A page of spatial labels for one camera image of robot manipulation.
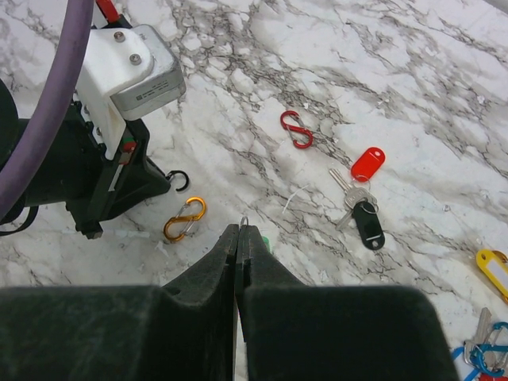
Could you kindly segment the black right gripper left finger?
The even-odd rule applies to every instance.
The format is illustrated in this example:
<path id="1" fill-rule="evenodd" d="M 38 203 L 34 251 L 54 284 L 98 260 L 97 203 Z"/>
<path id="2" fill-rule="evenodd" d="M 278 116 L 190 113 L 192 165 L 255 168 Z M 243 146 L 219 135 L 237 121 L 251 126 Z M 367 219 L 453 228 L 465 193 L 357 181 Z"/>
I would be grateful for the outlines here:
<path id="1" fill-rule="evenodd" d="M 2 379 L 231 380 L 238 238 L 164 286 L 2 289 Z"/>

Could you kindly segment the black key tag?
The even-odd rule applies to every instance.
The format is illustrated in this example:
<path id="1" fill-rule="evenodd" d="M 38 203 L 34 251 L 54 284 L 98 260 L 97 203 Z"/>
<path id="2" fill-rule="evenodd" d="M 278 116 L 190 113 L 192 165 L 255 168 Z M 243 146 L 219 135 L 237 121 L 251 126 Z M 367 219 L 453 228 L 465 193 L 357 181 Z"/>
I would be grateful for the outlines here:
<path id="1" fill-rule="evenodd" d="M 353 208 L 352 216 L 364 247 L 372 251 L 380 250 L 385 245 L 385 236 L 378 218 L 377 206 L 368 201 L 358 202 Z"/>

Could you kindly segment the solid red key tag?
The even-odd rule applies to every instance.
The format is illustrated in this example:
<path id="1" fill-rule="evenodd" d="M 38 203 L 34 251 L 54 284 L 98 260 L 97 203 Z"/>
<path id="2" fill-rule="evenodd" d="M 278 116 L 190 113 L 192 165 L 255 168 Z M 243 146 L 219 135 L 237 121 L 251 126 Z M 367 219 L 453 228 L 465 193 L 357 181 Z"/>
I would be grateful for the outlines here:
<path id="1" fill-rule="evenodd" d="M 350 173 L 354 180 L 366 183 L 381 168 L 386 159 L 382 149 L 367 148 L 360 158 L 352 165 Z"/>

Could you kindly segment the red S carabiner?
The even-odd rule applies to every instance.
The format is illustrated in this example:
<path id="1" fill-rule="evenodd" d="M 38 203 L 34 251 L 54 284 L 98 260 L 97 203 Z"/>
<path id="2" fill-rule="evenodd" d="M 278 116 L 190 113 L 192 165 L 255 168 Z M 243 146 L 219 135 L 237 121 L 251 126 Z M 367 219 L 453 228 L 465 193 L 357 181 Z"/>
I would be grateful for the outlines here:
<path id="1" fill-rule="evenodd" d="M 296 125 L 288 123 L 286 121 L 287 117 L 291 117 L 296 122 Z M 284 111 L 280 115 L 279 120 L 283 129 L 285 129 L 289 133 L 292 143 L 297 149 L 307 149 L 312 145 L 312 143 L 314 142 L 313 133 L 304 126 L 299 114 L 296 111 L 293 110 Z M 295 137 L 296 133 L 306 137 L 306 142 L 299 142 Z"/>

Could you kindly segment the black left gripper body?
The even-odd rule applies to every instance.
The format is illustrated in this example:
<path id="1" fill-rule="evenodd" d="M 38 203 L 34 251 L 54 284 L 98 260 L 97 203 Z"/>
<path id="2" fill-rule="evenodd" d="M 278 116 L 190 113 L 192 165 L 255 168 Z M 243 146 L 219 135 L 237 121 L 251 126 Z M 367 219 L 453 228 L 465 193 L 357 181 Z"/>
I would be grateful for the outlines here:
<path id="1" fill-rule="evenodd" d="M 48 154 L 22 196 L 1 222 L 12 222 L 25 207 L 88 198 L 104 164 L 103 149 L 93 138 L 82 104 L 72 101 Z M 29 119 L 18 118 L 17 107 L 1 80 L 1 170 L 10 158 Z"/>

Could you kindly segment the orange S carabiner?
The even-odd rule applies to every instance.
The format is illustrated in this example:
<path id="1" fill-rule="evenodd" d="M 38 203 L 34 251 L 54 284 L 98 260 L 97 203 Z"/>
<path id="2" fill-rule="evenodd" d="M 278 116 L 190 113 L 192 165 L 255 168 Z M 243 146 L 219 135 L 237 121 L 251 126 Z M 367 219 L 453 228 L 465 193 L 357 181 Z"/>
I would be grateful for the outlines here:
<path id="1" fill-rule="evenodd" d="M 194 214 L 185 214 L 184 212 L 194 204 L 200 205 L 199 211 Z M 203 198 L 197 196 L 188 198 L 179 212 L 166 221 L 163 227 L 163 234 L 165 238 L 172 243 L 182 240 L 190 232 L 194 223 L 205 216 L 206 211 L 207 204 Z M 175 224 L 184 224 L 184 226 L 177 234 L 172 234 L 171 230 Z"/>

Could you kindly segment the red key tag white label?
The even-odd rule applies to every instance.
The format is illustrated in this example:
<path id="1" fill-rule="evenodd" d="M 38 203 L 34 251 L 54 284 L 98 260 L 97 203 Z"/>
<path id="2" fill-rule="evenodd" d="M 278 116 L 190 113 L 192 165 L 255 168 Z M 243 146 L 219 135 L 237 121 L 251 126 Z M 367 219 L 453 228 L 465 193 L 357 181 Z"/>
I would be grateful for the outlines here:
<path id="1" fill-rule="evenodd" d="M 487 373 L 481 372 L 479 374 L 478 380 L 479 381 L 508 381 L 508 377 L 507 377 L 506 372 L 504 372 L 502 375 L 501 374 L 492 375 L 492 374 L 487 374 Z"/>

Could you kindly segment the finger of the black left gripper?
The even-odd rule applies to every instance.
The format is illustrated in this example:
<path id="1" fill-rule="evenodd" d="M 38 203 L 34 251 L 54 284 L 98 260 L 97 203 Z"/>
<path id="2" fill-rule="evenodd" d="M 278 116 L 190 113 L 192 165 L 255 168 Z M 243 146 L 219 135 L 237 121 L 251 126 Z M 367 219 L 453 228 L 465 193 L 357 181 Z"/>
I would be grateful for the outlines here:
<path id="1" fill-rule="evenodd" d="M 167 193 L 170 181 L 147 157 L 150 133 L 140 119 L 126 125 L 114 159 L 100 159 L 98 177 L 75 200 L 75 229 L 89 239 L 102 235 L 100 223 Z"/>

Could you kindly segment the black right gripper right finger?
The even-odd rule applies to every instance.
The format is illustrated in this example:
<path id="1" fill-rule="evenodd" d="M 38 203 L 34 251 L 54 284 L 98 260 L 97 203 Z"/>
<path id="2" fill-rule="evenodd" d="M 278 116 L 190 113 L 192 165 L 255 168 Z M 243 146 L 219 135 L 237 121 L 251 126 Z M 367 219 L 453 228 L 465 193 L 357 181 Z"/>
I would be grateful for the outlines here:
<path id="1" fill-rule="evenodd" d="M 241 227 L 237 302 L 251 380 L 455 380 L 430 300 L 404 286 L 307 286 Z"/>

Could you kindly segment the black S carabiner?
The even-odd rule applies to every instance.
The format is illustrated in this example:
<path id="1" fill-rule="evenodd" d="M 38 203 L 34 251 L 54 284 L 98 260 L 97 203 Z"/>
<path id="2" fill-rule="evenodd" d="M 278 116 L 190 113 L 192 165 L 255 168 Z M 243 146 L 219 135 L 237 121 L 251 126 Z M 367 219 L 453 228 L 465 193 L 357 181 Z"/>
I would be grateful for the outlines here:
<path id="1" fill-rule="evenodd" d="M 166 180 L 172 185 L 176 183 L 174 188 L 176 192 L 184 192 L 190 186 L 189 175 L 182 170 L 169 171 L 166 176 Z"/>

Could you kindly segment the blue S carabiner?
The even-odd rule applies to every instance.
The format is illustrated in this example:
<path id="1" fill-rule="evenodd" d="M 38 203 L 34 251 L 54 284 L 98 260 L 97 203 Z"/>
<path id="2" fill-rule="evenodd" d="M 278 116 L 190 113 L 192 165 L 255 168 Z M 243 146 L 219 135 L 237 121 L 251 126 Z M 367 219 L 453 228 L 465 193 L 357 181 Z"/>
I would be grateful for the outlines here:
<path id="1" fill-rule="evenodd" d="M 507 344 L 498 343 L 498 337 L 504 333 L 507 333 L 507 323 L 496 322 L 479 343 L 465 341 L 452 351 L 459 380 L 479 380 L 483 375 L 492 379 L 507 377 Z"/>

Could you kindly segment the green key tag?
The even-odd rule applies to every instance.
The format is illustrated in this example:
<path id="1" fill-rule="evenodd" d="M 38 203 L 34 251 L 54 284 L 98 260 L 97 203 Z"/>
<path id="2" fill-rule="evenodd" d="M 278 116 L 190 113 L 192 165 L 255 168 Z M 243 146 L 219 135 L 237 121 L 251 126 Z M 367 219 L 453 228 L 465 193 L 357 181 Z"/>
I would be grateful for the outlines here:
<path id="1" fill-rule="evenodd" d="M 262 236 L 261 238 L 262 238 L 263 243 L 264 243 L 264 248 L 267 250 L 267 252 L 271 252 L 271 246 L 270 246 L 269 239 L 267 237 L 265 237 L 265 236 Z"/>

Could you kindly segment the yellow key tag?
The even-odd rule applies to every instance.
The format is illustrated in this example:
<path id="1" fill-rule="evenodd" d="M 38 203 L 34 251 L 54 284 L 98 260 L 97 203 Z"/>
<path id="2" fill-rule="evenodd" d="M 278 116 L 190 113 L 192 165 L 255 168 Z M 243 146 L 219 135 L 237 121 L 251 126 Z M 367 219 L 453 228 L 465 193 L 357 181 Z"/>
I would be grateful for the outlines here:
<path id="1" fill-rule="evenodd" d="M 475 261 L 481 272 L 499 291 L 503 301 L 507 303 L 507 255 L 497 250 L 482 249 L 476 253 Z"/>

